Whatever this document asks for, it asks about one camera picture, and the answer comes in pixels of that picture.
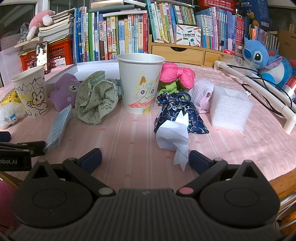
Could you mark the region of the white fluffy plush toy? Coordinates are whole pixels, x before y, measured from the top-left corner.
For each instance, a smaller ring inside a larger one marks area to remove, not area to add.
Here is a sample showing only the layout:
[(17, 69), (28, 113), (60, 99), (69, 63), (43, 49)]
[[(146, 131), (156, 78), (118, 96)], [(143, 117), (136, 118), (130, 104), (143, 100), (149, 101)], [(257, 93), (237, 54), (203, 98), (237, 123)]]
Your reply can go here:
[(10, 102), (1, 106), (0, 115), (0, 126), (5, 129), (26, 117), (27, 112), (22, 103)]

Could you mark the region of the white paper origami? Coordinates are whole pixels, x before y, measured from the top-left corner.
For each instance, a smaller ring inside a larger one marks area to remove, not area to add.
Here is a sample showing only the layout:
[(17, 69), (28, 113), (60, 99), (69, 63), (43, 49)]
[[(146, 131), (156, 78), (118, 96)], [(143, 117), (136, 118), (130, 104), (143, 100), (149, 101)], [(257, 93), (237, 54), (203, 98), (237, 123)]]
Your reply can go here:
[(185, 171), (189, 156), (189, 115), (177, 113), (175, 121), (166, 120), (156, 132), (156, 141), (161, 149), (175, 151), (174, 165), (180, 165)]

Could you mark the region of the white bubble wrap block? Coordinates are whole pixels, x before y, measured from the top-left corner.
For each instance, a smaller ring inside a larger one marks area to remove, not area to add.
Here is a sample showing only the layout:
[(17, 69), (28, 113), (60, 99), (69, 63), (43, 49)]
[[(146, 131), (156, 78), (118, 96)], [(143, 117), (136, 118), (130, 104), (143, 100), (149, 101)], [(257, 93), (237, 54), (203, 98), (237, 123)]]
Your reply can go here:
[(211, 126), (242, 132), (252, 108), (245, 91), (216, 85), (210, 98)]

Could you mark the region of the navy floral drawstring pouch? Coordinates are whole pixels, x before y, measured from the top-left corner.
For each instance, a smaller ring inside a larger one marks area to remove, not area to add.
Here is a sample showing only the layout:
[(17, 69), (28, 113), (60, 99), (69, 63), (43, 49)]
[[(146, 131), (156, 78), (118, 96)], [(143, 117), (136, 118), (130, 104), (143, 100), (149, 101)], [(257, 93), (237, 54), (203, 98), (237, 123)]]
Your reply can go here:
[(191, 102), (191, 96), (188, 93), (184, 91), (172, 94), (164, 92), (157, 96), (157, 100), (162, 108), (154, 123), (155, 133), (165, 121), (175, 121), (179, 112), (182, 112), (184, 115), (188, 114), (188, 133), (209, 133), (193, 102)]

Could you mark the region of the green floral cloth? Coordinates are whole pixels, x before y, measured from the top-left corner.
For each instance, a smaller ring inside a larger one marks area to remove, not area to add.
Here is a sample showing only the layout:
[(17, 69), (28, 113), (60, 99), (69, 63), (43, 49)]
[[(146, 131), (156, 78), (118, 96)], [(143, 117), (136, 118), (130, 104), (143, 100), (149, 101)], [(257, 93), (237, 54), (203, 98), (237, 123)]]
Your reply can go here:
[(106, 78), (104, 71), (94, 72), (78, 87), (75, 113), (80, 121), (98, 125), (116, 108), (122, 95), (120, 79)]

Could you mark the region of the purple plush toy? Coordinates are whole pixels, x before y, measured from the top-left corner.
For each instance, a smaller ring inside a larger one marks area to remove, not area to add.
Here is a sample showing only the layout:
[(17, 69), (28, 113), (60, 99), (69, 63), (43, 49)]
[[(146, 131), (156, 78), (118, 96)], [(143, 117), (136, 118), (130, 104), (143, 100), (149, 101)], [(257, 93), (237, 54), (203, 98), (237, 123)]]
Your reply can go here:
[(57, 111), (62, 111), (68, 105), (74, 108), (76, 94), (81, 83), (75, 75), (63, 74), (55, 83), (54, 90), (50, 93), (50, 101)]

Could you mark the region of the pink and green flower plush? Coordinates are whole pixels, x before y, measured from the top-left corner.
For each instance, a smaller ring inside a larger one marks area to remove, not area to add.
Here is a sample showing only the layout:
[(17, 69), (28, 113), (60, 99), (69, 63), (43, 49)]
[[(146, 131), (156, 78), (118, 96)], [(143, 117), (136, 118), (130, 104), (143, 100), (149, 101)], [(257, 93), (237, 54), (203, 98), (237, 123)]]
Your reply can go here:
[(182, 68), (175, 63), (164, 63), (159, 82), (162, 93), (178, 93), (186, 89), (191, 89), (194, 85), (195, 72), (190, 68)]

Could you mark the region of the yellow sequin pouch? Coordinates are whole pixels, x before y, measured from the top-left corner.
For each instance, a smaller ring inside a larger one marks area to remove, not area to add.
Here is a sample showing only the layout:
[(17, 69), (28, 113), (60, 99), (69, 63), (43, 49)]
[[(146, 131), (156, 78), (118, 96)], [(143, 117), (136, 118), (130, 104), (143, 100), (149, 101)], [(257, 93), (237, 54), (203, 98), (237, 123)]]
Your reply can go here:
[(15, 89), (1, 99), (1, 106), (4, 106), (8, 103), (21, 103), (19, 95)]

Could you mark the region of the paper cup with rabbit drawing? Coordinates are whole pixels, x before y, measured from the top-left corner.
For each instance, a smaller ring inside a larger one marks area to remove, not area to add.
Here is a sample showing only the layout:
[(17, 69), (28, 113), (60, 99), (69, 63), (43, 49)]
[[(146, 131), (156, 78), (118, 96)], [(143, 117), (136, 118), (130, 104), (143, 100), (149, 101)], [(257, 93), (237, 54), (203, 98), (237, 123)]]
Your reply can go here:
[(11, 79), (22, 104), (31, 119), (44, 116), (49, 110), (44, 67), (37, 66)]

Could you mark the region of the white shallow box tray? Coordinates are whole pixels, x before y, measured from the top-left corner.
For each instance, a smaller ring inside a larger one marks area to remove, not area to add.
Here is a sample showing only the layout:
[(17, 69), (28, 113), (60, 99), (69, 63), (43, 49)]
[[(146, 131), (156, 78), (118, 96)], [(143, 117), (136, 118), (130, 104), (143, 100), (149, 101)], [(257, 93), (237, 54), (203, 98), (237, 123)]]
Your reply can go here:
[(117, 60), (83, 62), (53, 68), (49, 74), (45, 75), (47, 94), (50, 96), (50, 93), (54, 90), (55, 83), (65, 73), (75, 75), (76, 78), (82, 82), (92, 73), (101, 70), (105, 72), (106, 78), (119, 79), (119, 67)]

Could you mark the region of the wooden drawer organizer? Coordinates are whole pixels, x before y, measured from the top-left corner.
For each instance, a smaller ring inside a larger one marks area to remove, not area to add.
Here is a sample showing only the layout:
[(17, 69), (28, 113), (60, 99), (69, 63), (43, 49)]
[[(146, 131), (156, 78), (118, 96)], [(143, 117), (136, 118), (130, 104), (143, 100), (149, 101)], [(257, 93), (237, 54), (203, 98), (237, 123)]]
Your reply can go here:
[(213, 67), (215, 61), (222, 61), (226, 53), (195, 46), (154, 43), (152, 35), (148, 37), (149, 53), (165, 58), (167, 62)]

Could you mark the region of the stack of paperback books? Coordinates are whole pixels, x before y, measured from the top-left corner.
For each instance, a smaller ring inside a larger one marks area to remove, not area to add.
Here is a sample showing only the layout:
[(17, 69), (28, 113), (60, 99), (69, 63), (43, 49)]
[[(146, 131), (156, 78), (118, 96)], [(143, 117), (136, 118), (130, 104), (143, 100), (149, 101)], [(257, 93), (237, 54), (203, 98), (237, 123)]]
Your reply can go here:
[(73, 33), (74, 8), (56, 13), (52, 16), (53, 23), (50, 26), (40, 27), (33, 39), (27, 41), (29, 23), (24, 23), (21, 27), (21, 37), (15, 47), (32, 44), (34, 41), (43, 40), (53, 42)]

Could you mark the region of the pink bunny plush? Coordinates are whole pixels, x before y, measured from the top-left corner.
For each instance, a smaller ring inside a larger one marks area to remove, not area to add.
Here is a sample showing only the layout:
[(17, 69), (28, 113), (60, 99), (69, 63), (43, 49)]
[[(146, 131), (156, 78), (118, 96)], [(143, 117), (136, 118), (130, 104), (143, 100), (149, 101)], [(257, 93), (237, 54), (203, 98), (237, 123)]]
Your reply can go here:
[(55, 14), (56, 12), (50, 9), (36, 14), (29, 23), (29, 32), (26, 36), (27, 41), (33, 39), (40, 27), (50, 26), (53, 23), (52, 16)]

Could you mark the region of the white patterned box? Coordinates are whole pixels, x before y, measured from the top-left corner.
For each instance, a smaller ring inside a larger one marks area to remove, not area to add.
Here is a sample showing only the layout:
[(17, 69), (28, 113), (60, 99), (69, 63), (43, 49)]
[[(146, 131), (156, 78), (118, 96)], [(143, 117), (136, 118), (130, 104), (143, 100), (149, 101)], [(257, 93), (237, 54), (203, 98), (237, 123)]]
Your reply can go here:
[(202, 47), (200, 27), (178, 24), (175, 30), (175, 44)]

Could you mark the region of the second row of books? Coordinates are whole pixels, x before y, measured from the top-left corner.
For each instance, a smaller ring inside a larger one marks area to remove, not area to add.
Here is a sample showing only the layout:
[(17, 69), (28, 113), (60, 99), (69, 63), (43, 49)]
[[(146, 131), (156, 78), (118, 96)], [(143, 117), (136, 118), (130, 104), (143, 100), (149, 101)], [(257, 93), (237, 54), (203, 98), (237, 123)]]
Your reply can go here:
[(175, 44), (176, 25), (201, 28), (202, 47), (234, 53), (244, 42), (244, 20), (235, 13), (210, 7), (200, 9), (197, 1), (145, 1), (149, 33), (155, 43)]

